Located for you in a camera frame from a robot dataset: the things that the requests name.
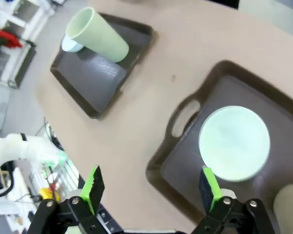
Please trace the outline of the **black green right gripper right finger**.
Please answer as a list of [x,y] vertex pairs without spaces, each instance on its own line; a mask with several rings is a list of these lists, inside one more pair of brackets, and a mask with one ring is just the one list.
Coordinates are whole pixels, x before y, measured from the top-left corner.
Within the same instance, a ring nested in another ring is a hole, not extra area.
[[224,196],[211,168],[202,167],[199,192],[206,216],[192,231],[194,234],[220,234],[225,228],[239,234],[275,233],[263,202],[252,198],[242,203]]

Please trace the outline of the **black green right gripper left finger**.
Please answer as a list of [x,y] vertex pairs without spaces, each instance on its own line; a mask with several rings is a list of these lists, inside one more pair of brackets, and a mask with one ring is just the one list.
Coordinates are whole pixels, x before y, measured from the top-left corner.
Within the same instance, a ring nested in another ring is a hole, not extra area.
[[64,234],[77,227],[82,234],[104,234],[105,228],[96,217],[105,189],[101,169],[92,169],[79,196],[62,202],[44,199],[31,221],[29,234]]

